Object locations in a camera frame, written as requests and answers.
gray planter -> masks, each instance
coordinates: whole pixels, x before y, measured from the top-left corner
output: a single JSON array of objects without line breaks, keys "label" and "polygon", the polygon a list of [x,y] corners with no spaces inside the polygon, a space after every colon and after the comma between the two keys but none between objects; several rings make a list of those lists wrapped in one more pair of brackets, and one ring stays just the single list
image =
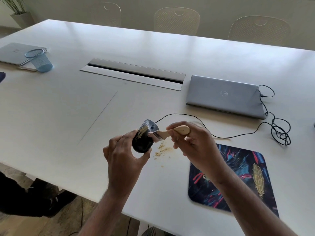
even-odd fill
[{"label": "gray planter", "polygon": [[27,12],[25,12],[23,14],[20,14],[20,15],[12,14],[10,16],[15,20],[15,22],[22,29],[27,28],[27,27],[35,24],[35,21],[34,21],[31,13],[29,11],[27,11]]}]

chair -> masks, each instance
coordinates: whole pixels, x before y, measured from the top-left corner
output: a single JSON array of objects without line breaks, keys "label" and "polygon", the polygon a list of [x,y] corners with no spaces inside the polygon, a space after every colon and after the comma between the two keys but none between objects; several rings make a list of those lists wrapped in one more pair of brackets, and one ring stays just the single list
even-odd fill
[{"label": "chair", "polygon": [[165,7],[154,15],[154,31],[196,35],[200,22],[198,12],[184,7]]},{"label": "chair", "polygon": [[291,28],[284,20],[265,16],[246,16],[233,23],[228,39],[278,46],[290,32]]},{"label": "chair", "polygon": [[91,22],[95,25],[120,27],[121,10],[112,2],[101,2],[91,7]]}]

laptop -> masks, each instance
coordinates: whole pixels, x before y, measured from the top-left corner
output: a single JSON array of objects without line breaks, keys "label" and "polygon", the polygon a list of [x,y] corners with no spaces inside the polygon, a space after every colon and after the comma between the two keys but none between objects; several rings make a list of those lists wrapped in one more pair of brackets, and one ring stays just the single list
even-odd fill
[{"label": "laptop", "polygon": [[29,61],[24,54],[30,50],[42,49],[47,51],[46,47],[30,46],[20,43],[10,43],[0,48],[0,62],[23,65]]},{"label": "laptop", "polygon": [[258,86],[193,75],[186,104],[266,119]]}]

potted plant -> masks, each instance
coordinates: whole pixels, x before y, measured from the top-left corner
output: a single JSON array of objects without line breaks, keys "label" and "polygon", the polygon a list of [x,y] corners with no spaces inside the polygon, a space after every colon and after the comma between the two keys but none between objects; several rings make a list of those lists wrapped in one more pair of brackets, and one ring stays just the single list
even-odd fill
[{"label": "potted plant", "polygon": [[12,11],[13,14],[10,15],[16,23],[22,28],[29,27],[34,25],[34,19],[29,11],[25,11],[23,0],[0,0],[5,5],[7,5]]}]

mesh pen holder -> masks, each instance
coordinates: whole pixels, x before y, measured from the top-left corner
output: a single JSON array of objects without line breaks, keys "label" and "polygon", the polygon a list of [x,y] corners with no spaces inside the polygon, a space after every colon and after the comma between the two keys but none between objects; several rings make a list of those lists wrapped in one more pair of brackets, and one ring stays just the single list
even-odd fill
[{"label": "mesh pen holder", "polygon": [[48,72],[53,68],[52,63],[45,55],[45,51],[42,49],[30,50],[24,55],[39,72]]}]

